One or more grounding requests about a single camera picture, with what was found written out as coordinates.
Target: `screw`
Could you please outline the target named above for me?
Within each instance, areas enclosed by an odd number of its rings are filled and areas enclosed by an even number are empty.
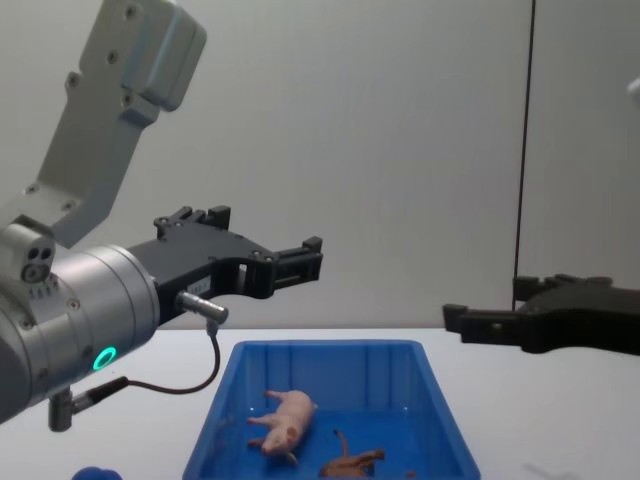
[[[80,83],[80,75],[78,75],[77,73],[71,72],[67,76],[67,85],[69,85],[69,87],[75,88],[78,86],[79,83]]]
[[[127,9],[124,11],[124,19],[130,20],[136,16],[137,10],[133,5],[129,5]]]
[[[36,265],[27,265],[22,270],[22,279],[29,283],[35,283],[40,279],[41,271]]]
[[[118,61],[118,52],[116,50],[111,50],[107,54],[107,63],[113,65]]]

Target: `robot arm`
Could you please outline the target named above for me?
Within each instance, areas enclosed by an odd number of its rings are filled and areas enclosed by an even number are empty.
[[[142,131],[181,104],[205,41],[167,0],[104,0],[37,181],[0,209],[0,424],[52,399],[52,429],[65,430],[69,386],[161,324],[191,311],[211,334],[228,315],[211,298],[319,278],[319,238],[272,252],[229,232],[227,207],[159,218],[157,238],[128,250],[55,258],[108,216]]]
[[[464,343],[515,345],[527,353],[588,347],[640,355],[640,291],[610,278],[517,277],[515,311],[443,307],[445,328]]]

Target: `toy pig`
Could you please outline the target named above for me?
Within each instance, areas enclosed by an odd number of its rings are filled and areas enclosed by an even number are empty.
[[[269,427],[269,433],[265,438],[249,440],[249,445],[260,447],[264,455],[285,455],[292,463],[297,464],[298,460],[292,451],[307,432],[316,406],[306,393],[299,390],[267,390],[265,395],[277,398],[280,405],[275,413],[247,419],[249,424]]]

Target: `blue object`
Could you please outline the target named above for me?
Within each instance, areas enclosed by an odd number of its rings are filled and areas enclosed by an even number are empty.
[[[71,480],[122,480],[122,477],[112,470],[87,467],[76,473]]]
[[[308,393],[314,423],[295,450],[299,465],[247,445],[267,429],[246,418],[272,412],[265,390]],[[422,345],[410,341],[275,341],[235,346],[184,480],[317,479],[341,455],[382,448],[374,478],[478,480],[480,473]]]

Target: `small brown object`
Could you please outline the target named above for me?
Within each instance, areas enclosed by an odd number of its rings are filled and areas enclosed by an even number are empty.
[[[376,460],[384,460],[384,450],[369,450],[360,455],[349,456],[349,444],[342,432],[334,430],[342,444],[342,456],[331,460],[320,470],[320,477],[367,478]]]

